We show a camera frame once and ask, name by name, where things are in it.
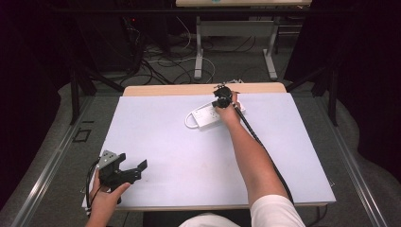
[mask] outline black cable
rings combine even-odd
[[[160,48],[157,47],[157,46],[153,46],[153,47],[148,47],[148,46],[147,46],[146,50],[144,51],[145,58],[151,59],[151,58],[153,58],[153,57],[163,55],[163,51],[160,51],[160,52],[152,52],[152,51],[151,51],[152,49],[155,49],[155,48],[158,48],[158,50],[160,50]]]
[[[185,41],[186,41],[186,40],[182,40],[181,42],[176,43],[176,44],[172,44],[171,46],[179,46],[179,47],[182,47],[180,44],[184,43]],[[190,42],[189,44],[185,45],[184,47],[185,47],[185,48],[182,48],[181,50],[184,50],[184,49],[190,50],[188,53],[186,53],[186,54],[184,54],[184,55],[181,54],[181,53],[177,53],[177,52],[170,52],[170,53],[178,54],[178,55],[180,55],[180,58],[185,58],[185,57],[188,57],[188,56],[192,55],[192,54],[195,52],[195,50],[196,50],[195,45],[192,44],[192,42]]]
[[[188,76],[189,76],[189,82],[183,81],[183,82],[180,82],[180,84],[198,83],[198,82],[194,82],[194,81],[192,80],[193,77],[189,75],[190,72],[192,72],[192,71],[195,72],[196,70],[201,70],[202,73],[207,73],[207,74],[210,76],[209,79],[213,81],[213,75],[212,75],[209,71],[207,71],[207,70],[205,70],[205,69],[191,69],[191,70],[186,71],[188,74],[186,74],[186,73],[181,73],[181,74],[179,74],[179,75],[173,80],[173,82],[176,83],[177,80],[178,80],[180,77],[182,77],[183,75],[188,75]]]
[[[125,217],[125,219],[124,219],[124,222],[123,222],[123,227],[125,226],[125,224],[126,224],[126,222],[127,222],[127,219],[128,219],[128,215],[130,214],[130,212],[127,212],[127,215],[126,215],[126,217]]]
[[[205,73],[209,74],[210,78],[206,81],[206,83],[208,83],[208,82],[213,83],[213,78],[215,77],[215,75],[211,74],[209,71],[207,71],[205,69],[193,69],[193,71],[196,71],[196,70],[201,70],[202,73],[205,72]]]
[[[327,214],[327,210],[328,210],[328,205],[325,206],[325,210],[323,215],[321,216],[321,208],[318,206],[317,207],[317,213],[318,213],[318,219],[316,219],[315,221],[313,221],[312,223],[306,225],[307,227],[312,227],[313,225],[317,224],[319,221],[321,221]]]
[[[234,49],[234,50],[212,50],[211,48],[210,48],[210,49],[204,48],[204,49],[205,49],[205,51],[211,52],[211,53],[247,52],[247,51],[249,51],[250,49],[252,49],[252,48],[254,47],[254,45],[255,45],[255,43],[256,43],[256,37],[255,37],[255,36],[253,36],[253,43],[252,43],[252,45],[251,45],[250,47],[248,47],[248,49],[245,49],[245,50],[238,50],[238,49],[241,48],[245,43],[247,43],[248,40],[249,40],[251,37],[252,37],[252,36],[248,37],[248,39],[247,39],[244,43],[242,43],[239,47],[237,47],[237,48]]]
[[[133,76],[130,76],[129,78],[122,79],[119,83],[120,83],[121,86],[123,86],[123,83],[125,81],[127,81],[128,79],[140,78],[140,77],[148,77],[148,80],[145,83],[141,84],[141,85],[148,85],[148,84],[150,84],[151,80],[153,79],[153,75],[150,72],[150,75],[149,74],[135,74]]]
[[[164,81],[166,84],[174,84],[172,81],[168,80],[162,74],[154,70],[154,68],[147,61],[143,60],[143,63],[147,67],[147,69],[152,71],[155,74],[155,76],[157,76],[160,80]]]
[[[257,137],[256,133],[253,131],[251,125],[248,123],[248,121],[245,118],[244,114],[242,114],[241,110],[239,110],[238,106],[231,99],[230,99],[230,101],[233,104],[234,109],[236,110],[236,113],[239,115],[239,117],[241,117],[242,121],[247,126],[247,128],[248,128],[249,132],[251,133],[251,135],[253,136],[253,138],[256,140],[257,143],[259,143],[262,146],[262,148],[269,155],[268,150],[265,148],[265,146],[263,145],[262,141],[260,141],[259,137]],[[292,198],[291,192],[289,191],[288,185],[287,185],[286,181],[284,180],[283,176],[281,175],[280,171],[278,170],[277,166],[275,165],[275,163],[274,163],[274,161],[272,159],[271,159],[271,163],[273,165],[274,171],[276,172],[278,178],[280,179],[281,183],[283,184],[283,187],[287,191],[289,200],[292,203],[294,203],[294,200]]]
[[[95,197],[97,196],[97,193],[100,191],[101,186],[97,189],[97,191],[94,194],[94,197],[91,199],[91,208],[92,208],[92,204],[94,203]]]
[[[86,207],[88,211],[91,210],[92,203],[89,201],[89,184],[91,183],[91,177],[94,172],[96,165],[99,163],[100,158],[94,161],[89,167],[88,174],[86,175],[86,185],[85,185],[85,196],[86,196]]]
[[[183,71],[184,71],[189,77],[191,77],[191,76],[189,75],[188,71],[186,71],[186,69],[184,69],[184,68],[181,66],[182,61],[180,61],[179,63],[177,63],[177,62],[175,62],[174,60],[172,60],[172,59],[169,58],[169,57],[162,57],[162,58],[168,59],[169,61],[171,61],[172,63],[174,63],[174,65],[171,65],[171,66],[163,66],[163,65],[161,65],[161,64],[159,63],[160,66],[162,66],[162,67],[179,66],[180,68],[183,69]]]

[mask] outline white tabletop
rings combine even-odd
[[[305,6],[312,0],[177,0],[177,7],[266,7]]]
[[[126,153],[122,170],[148,168],[117,209],[248,207],[227,129],[188,129],[184,119],[213,95],[122,96],[102,151]],[[240,94],[245,116],[286,179],[296,205],[334,202],[333,191],[290,94]]]

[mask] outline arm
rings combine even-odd
[[[86,223],[87,227],[106,226],[112,217],[118,199],[130,187],[130,183],[123,183],[112,193],[108,193],[109,188],[100,185],[98,169],[95,173],[94,185],[90,193],[92,202],[91,217]]]
[[[221,120],[227,126],[233,141],[235,158],[248,191],[250,206],[266,195],[288,198],[286,189],[274,171],[270,156],[240,124],[233,105],[217,108]]]

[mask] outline table leg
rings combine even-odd
[[[269,77],[271,80],[276,81],[278,79],[273,60],[271,58],[271,53],[274,48],[274,42],[277,36],[277,29],[279,27],[280,17],[274,18],[274,24],[271,28],[270,38],[269,38],[269,47],[268,49],[263,49],[263,54],[265,56],[266,65],[268,66]]]
[[[195,61],[194,79],[201,79],[203,49],[201,48],[201,18],[197,16],[197,59]]]

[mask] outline wrist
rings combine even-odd
[[[106,226],[107,223],[104,223],[104,221],[94,219],[94,218],[89,218],[88,222],[86,222],[85,227],[99,227],[99,226]]]
[[[241,122],[239,120],[238,121],[235,120],[235,121],[227,122],[226,126],[227,126],[229,131],[232,131],[232,130],[235,130],[235,129],[238,129],[238,128],[242,128]]]

